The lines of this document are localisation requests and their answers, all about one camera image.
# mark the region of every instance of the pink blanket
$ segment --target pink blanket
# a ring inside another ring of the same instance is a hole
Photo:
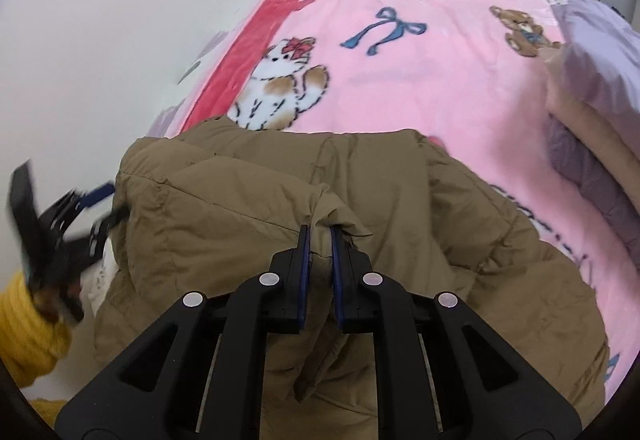
[[[265,0],[168,136],[223,113],[250,130],[431,135],[514,199],[596,288],[610,397],[638,352],[640,282],[602,216],[547,157],[536,56],[562,42],[549,7],[561,1]]]

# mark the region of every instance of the pillow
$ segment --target pillow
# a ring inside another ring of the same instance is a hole
[[[551,165],[576,184],[582,197],[600,211],[624,243],[631,261],[640,267],[640,214],[595,155],[559,120],[551,119],[548,127]]]
[[[597,1],[553,9],[567,41],[562,86],[606,118],[640,158],[640,33]]]
[[[562,87],[563,53],[564,48],[540,49],[548,71],[546,108],[591,150],[640,213],[640,160],[603,116]]]

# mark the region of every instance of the blue bow print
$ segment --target blue bow print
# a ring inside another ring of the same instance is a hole
[[[400,39],[404,35],[405,31],[415,35],[424,34],[427,31],[426,23],[408,23],[402,21],[401,19],[398,19],[398,13],[394,8],[390,6],[381,8],[380,11],[376,14],[376,17],[378,19],[382,19],[382,21],[370,24],[352,38],[347,39],[347,41],[345,41],[344,43],[340,43],[340,46],[344,46],[345,48],[356,48],[356,46],[358,46],[358,44],[360,43],[362,37],[372,28],[384,25],[385,23],[395,23],[396,26],[391,34],[367,49],[367,55],[372,56],[378,53],[378,46],[384,43],[388,43],[389,41]]]

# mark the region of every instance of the person's arm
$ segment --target person's arm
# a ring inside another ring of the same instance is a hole
[[[71,330],[55,311],[36,309],[24,277],[16,274],[0,293],[0,359],[18,387],[50,373],[70,345]]]

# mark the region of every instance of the silver screw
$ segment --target silver screw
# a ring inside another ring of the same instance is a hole
[[[273,286],[280,281],[280,276],[275,272],[265,272],[260,276],[260,284],[264,286]]]
[[[440,303],[445,308],[453,308],[458,304],[458,298],[455,294],[445,292],[438,296],[438,303]]]
[[[369,286],[378,286],[382,283],[382,276],[377,272],[367,272],[364,276],[362,276],[362,280],[365,285]]]
[[[199,292],[189,292],[182,298],[182,304],[193,308],[199,306],[204,301],[202,294]]]

